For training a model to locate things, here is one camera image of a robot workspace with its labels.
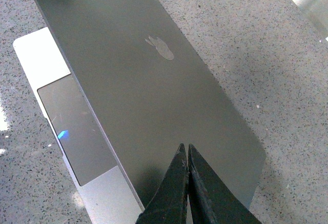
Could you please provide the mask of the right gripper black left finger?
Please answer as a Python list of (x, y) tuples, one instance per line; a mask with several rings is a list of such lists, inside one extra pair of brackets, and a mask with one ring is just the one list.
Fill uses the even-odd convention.
[(180, 144), (155, 195), (139, 215), (137, 223), (186, 223), (188, 163)]

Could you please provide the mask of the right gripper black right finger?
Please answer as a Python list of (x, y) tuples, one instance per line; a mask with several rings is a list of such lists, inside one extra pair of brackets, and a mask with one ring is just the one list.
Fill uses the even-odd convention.
[(193, 223), (261, 223), (228, 189), (194, 145), (188, 149)]

